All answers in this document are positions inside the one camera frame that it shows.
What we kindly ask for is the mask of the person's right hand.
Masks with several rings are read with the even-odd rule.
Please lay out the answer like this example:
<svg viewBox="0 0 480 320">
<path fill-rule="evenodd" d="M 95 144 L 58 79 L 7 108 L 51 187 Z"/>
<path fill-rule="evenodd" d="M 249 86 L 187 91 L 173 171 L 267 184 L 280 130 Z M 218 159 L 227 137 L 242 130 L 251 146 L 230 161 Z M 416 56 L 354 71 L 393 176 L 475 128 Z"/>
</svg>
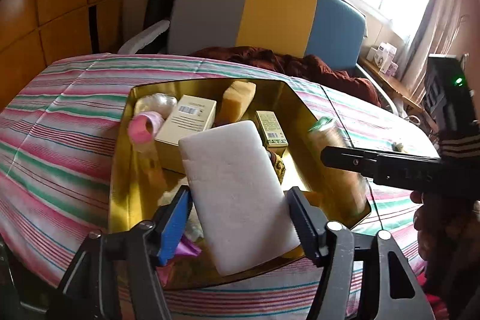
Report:
<svg viewBox="0 0 480 320">
<path fill-rule="evenodd" d="M 425 261 L 432 261 L 444 239 L 455 240 L 458 236 L 458 212 L 448 205 L 448 198 L 438 194 L 410 194 L 413 203 L 419 204 L 413 217 L 417 231 L 418 252 Z"/>
</svg>

